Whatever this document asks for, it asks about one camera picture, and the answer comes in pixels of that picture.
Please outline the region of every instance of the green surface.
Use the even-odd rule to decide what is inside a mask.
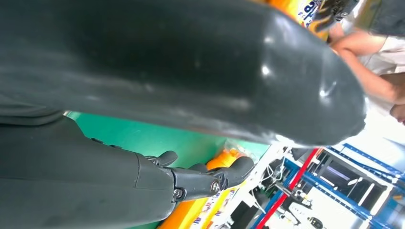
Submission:
[[[78,123],[87,137],[99,139],[107,145],[121,146],[123,149],[150,156],[159,156],[167,150],[173,150],[179,156],[179,159],[171,165],[173,167],[187,168],[197,163],[208,162],[226,140],[213,135],[92,114],[70,112],[68,117]],[[244,141],[237,143],[258,158],[268,148],[266,145]],[[152,229],[157,224],[152,223],[133,229]]]

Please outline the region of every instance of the bolt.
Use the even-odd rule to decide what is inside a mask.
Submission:
[[[173,191],[173,197],[175,197],[175,198],[180,198],[182,195],[183,195],[183,191],[180,189],[175,189]]]
[[[213,191],[215,193],[218,193],[218,191],[219,191],[219,183],[218,183],[218,181],[214,181],[211,184],[211,191]]]

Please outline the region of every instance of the machine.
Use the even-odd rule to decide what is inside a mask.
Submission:
[[[285,211],[280,215],[281,219],[287,218],[298,228],[324,229],[322,221],[311,208],[311,201],[305,198],[306,194],[302,190],[290,191],[278,182],[275,185],[288,196],[282,205]]]
[[[333,145],[364,126],[365,98],[350,69],[269,6],[0,6],[0,228],[158,221],[178,201],[239,184],[253,167],[242,157],[229,169],[168,168],[173,153],[148,158],[88,139],[65,110],[293,146]]]

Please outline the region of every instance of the orange container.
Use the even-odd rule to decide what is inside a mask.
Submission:
[[[207,169],[217,167],[229,167],[239,157],[244,156],[237,149],[224,149],[216,158],[207,163]],[[213,198],[201,198],[180,203],[170,216],[158,227],[159,229],[190,229],[203,228],[208,224],[222,202],[228,196],[230,190],[224,190]],[[206,213],[205,219],[199,219],[201,213]]]
[[[308,28],[321,40],[327,40],[327,31],[315,32],[315,26],[321,21],[313,21],[316,11],[323,4],[323,0],[270,0],[268,3],[296,20],[300,25]]]

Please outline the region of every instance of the red bar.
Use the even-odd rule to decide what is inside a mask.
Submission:
[[[295,176],[294,180],[288,186],[288,188],[290,190],[295,188],[295,186],[298,184],[299,180],[302,177],[302,174],[304,174],[305,170],[307,169],[307,167],[311,163],[313,157],[317,154],[317,152],[319,150],[321,150],[321,149],[320,148],[313,149],[311,154],[308,156],[307,160],[304,162],[302,167],[299,169],[299,171],[298,171],[297,175]],[[283,193],[283,195],[280,197],[280,199],[278,199],[277,202],[271,207],[270,211],[265,214],[265,216],[263,217],[262,221],[260,221],[260,223],[258,224],[256,229],[262,229],[264,227],[264,225],[268,221],[268,219],[270,219],[270,217],[276,212],[277,208],[279,208],[281,206],[281,204],[284,202],[284,200],[286,200],[286,198],[287,198],[287,195]]]

